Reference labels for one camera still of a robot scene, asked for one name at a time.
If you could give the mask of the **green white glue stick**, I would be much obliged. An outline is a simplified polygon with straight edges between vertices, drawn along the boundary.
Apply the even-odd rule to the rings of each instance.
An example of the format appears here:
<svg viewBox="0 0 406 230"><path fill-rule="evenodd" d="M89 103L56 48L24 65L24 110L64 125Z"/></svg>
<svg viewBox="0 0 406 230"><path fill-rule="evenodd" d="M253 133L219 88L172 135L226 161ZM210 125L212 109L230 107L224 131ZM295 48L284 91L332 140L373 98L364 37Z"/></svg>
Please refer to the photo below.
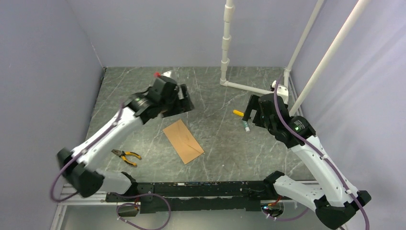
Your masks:
<svg viewBox="0 0 406 230"><path fill-rule="evenodd" d="M245 131L250 132L250 128L249 128L249 125L248 125L247 121L243 121L243 125L244 125L244 128L245 128Z"/></svg>

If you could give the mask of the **brown paper envelope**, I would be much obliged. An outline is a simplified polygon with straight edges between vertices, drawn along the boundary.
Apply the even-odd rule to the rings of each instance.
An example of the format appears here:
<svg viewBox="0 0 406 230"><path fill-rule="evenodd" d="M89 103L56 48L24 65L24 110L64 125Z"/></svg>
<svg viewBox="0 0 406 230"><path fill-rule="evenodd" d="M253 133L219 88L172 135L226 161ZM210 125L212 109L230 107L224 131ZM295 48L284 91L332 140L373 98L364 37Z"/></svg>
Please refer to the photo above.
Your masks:
<svg viewBox="0 0 406 230"><path fill-rule="evenodd" d="M204 154L204 150L181 119L164 128L163 132L184 164Z"/></svg>

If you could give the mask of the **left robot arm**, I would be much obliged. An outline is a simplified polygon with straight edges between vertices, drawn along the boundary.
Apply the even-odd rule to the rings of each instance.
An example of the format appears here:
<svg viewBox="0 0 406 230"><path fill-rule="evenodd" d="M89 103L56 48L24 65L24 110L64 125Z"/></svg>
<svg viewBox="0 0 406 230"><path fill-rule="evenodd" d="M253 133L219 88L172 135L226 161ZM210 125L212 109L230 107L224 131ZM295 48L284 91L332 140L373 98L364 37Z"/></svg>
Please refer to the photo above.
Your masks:
<svg viewBox="0 0 406 230"><path fill-rule="evenodd" d="M136 128L157 117L170 117L194 109L186 84L178 84L167 75L155 77L144 92L131 94L117 113L101 129L72 150L61 149L56 157L63 176L83 198L97 192L117 193L132 201L138 193L138 183L126 172L107 172L100 164L117 144Z"/></svg>

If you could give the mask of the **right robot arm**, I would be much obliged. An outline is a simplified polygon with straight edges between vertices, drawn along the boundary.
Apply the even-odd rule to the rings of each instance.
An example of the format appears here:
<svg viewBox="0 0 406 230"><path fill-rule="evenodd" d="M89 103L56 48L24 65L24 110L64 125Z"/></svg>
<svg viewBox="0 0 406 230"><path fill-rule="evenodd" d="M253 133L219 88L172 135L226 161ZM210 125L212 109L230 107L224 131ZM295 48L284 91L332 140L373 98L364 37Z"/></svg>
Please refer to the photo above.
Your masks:
<svg viewBox="0 0 406 230"><path fill-rule="evenodd" d="M310 123L302 116L290 116L282 97L273 93L251 95L243 121L250 119L252 111L255 112L253 124L267 129L277 141L295 153L320 186L315 190L275 171L263 181L266 197L293 199L313 211L332 230L341 228L360 211L365 219L365 228L369 229L364 206L371 201L371 195L357 189L345 178L326 153Z"/></svg>

